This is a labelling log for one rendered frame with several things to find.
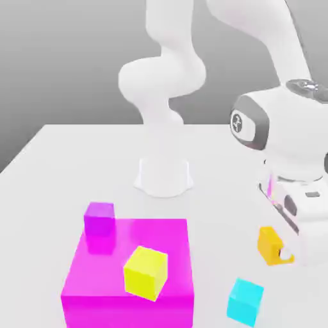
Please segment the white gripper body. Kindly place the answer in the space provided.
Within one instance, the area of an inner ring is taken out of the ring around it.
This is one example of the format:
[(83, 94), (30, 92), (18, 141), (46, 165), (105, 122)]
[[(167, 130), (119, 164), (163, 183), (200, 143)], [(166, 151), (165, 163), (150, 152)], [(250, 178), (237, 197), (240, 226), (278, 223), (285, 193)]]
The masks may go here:
[(269, 223), (295, 261), (303, 265), (328, 262), (328, 183), (269, 179), (259, 190), (274, 208)]

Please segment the small orange cube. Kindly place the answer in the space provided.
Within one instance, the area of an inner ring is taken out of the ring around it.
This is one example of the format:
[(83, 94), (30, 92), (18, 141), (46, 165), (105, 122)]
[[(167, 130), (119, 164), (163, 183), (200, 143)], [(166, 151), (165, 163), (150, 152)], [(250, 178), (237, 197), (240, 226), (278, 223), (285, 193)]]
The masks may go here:
[(282, 247), (285, 245), (273, 227), (263, 226), (259, 228), (257, 248), (268, 266), (290, 264), (295, 261), (294, 255), (292, 260), (279, 258), (279, 249)]

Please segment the small cyan cube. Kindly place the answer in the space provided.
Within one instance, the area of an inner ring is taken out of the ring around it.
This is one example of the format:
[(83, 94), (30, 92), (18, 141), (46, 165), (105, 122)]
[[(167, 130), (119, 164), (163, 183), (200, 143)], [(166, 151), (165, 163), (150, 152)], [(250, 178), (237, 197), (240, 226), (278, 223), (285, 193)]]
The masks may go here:
[(229, 294), (227, 302), (227, 316), (237, 322), (255, 326), (264, 287), (237, 278)]

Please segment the small yellow cube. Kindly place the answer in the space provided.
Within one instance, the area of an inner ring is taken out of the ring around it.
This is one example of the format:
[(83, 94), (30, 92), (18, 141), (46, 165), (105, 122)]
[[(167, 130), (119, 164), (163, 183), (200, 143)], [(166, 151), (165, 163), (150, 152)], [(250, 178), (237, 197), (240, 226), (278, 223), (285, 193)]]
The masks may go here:
[(123, 271), (126, 292), (156, 302), (168, 279), (168, 254), (139, 245)]

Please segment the small purple cube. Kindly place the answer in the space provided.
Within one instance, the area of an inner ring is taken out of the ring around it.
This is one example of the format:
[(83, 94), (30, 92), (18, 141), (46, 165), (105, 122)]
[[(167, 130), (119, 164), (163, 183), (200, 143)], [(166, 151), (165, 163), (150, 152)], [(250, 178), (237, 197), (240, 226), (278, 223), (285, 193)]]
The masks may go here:
[(85, 234), (91, 237), (109, 237), (115, 227), (113, 203), (90, 202), (84, 213)]

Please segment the large magenta box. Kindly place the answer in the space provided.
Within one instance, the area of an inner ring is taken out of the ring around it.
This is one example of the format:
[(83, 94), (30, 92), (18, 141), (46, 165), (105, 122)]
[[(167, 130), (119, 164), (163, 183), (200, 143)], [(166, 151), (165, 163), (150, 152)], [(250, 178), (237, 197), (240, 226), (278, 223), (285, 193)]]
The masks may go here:
[[(154, 302), (124, 289), (123, 267), (139, 245), (168, 255), (168, 279)], [(61, 303), (67, 328), (192, 328), (186, 219), (120, 218), (111, 237), (82, 234)]]

